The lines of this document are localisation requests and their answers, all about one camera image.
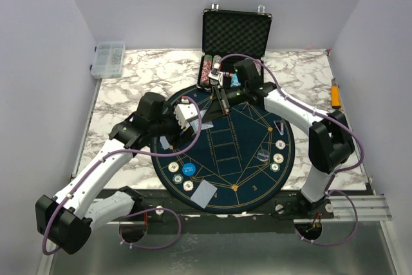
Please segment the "red triangular card marker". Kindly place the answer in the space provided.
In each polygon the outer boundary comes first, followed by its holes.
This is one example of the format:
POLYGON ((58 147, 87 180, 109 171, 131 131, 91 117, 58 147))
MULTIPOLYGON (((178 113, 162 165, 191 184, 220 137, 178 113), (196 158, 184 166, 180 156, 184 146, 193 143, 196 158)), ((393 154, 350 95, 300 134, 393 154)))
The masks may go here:
POLYGON ((284 122, 282 120, 275 120, 274 125, 281 136, 284 135, 284 122))

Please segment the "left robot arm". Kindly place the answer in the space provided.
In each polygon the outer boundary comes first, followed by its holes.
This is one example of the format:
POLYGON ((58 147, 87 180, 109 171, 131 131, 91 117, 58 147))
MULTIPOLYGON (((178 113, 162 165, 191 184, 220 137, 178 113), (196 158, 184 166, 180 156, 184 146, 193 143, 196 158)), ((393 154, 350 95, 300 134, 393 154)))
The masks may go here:
POLYGON ((163 211, 178 218, 164 207, 145 208, 143 198, 130 187, 123 187, 111 196, 96 202, 97 195, 110 179, 136 155, 167 158, 167 153, 144 151, 152 139, 166 137, 170 145, 190 141, 179 153, 192 149, 200 137, 191 122, 202 121, 195 100, 183 96, 171 106, 164 96, 148 92, 140 99, 136 111, 113 126, 108 139, 94 159, 64 188, 35 203, 37 230, 42 234, 42 253, 51 256, 63 250, 78 252, 91 233, 115 219, 147 218, 151 212, 163 211))

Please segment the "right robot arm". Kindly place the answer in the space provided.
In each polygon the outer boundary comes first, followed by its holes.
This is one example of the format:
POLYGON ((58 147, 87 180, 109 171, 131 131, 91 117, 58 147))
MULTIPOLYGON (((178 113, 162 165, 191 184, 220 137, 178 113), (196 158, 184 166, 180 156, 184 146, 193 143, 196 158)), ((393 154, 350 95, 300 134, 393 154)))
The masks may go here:
POLYGON ((212 86, 212 104, 203 116, 208 122, 229 114, 230 108, 247 102, 278 115, 295 125, 308 137, 308 156, 312 164, 308 178, 296 202, 297 213, 311 218, 319 211, 333 175, 355 151, 353 136, 344 113, 327 113, 295 99, 277 85, 263 82, 252 59, 234 64, 239 84, 224 88, 224 74, 215 66, 208 75, 212 86))

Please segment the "red white poker chip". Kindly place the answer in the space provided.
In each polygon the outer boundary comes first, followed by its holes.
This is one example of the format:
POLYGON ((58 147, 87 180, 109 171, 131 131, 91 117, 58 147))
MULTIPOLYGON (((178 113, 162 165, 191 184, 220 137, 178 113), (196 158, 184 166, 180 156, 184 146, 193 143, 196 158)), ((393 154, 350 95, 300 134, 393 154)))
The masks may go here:
POLYGON ((275 146, 278 149, 284 149, 286 147, 286 143, 283 140, 277 140, 275 146))

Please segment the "green poker chip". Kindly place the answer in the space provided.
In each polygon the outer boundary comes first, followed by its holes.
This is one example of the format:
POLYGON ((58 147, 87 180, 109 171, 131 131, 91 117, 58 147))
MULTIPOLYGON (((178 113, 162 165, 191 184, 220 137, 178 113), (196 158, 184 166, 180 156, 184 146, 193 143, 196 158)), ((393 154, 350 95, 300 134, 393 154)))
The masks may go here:
POLYGON ((270 170, 271 171, 273 171, 273 172, 278 172, 278 171, 280 171, 280 165, 279 164, 277 164, 277 163, 271 163, 271 165, 270 165, 270 170))

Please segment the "blue small blind button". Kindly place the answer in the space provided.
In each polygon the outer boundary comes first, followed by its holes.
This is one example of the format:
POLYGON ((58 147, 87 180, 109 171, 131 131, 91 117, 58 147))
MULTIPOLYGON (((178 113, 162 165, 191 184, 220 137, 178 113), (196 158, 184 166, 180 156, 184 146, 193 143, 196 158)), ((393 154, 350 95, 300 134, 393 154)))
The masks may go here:
POLYGON ((182 166, 182 173, 185 176, 192 176, 196 173, 196 166, 193 163, 186 163, 182 166))

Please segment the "yellow white poker chip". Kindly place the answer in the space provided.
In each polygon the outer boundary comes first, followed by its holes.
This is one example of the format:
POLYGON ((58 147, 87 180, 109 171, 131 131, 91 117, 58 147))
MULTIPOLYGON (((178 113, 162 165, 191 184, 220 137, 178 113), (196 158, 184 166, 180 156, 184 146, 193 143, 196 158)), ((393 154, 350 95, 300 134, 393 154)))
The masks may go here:
POLYGON ((280 153, 276 153, 273 156, 273 161, 277 164, 282 164, 284 162, 284 156, 280 153))

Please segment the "green white chip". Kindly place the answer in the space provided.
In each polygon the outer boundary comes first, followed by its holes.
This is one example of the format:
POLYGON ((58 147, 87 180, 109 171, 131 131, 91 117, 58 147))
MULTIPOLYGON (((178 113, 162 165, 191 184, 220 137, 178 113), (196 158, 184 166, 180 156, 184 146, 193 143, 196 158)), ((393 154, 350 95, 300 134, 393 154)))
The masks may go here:
POLYGON ((183 176, 181 174, 176 174, 173 176, 173 182, 175 184, 181 184, 183 182, 183 176))

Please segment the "clear dealer button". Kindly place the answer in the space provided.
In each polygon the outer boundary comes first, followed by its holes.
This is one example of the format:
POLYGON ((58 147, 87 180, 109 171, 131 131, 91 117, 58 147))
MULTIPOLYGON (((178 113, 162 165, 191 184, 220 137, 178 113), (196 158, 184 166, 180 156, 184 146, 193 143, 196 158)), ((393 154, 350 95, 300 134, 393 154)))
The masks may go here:
POLYGON ((270 153, 266 149, 260 149, 256 153, 256 158, 261 162, 267 162, 268 160, 270 160, 270 153))

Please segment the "playing card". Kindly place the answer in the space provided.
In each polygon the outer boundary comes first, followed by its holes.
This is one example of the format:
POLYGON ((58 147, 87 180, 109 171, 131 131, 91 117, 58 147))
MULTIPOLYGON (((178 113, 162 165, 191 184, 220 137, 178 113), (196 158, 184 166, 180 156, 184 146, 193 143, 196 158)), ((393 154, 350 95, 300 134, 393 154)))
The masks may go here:
POLYGON ((202 180, 191 196, 191 201, 205 209, 214 197, 218 188, 206 180, 202 180))
MULTIPOLYGON (((205 110, 200 111, 201 117, 204 116, 205 112, 206 112, 205 110)), ((198 132, 198 130, 199 130, 199 119, 198 119, 198 117, 196 117, 194 120, 190 121, 190 126, 192 127, 192 129, 195 133, 198 132)), ((201 130, 206 130, 206 129, 210 129, 210 128, 213 128, 213 127, 214 127, 214 125, 213 125, 212 121, 205 122, 205 123, 201 124, 201 130)))
POLYGON ((167 138, 165 136, 162 136, 159 138, 160 144, 162 149, 169 149, 170 148, 170 143, 168 142, 167 138))

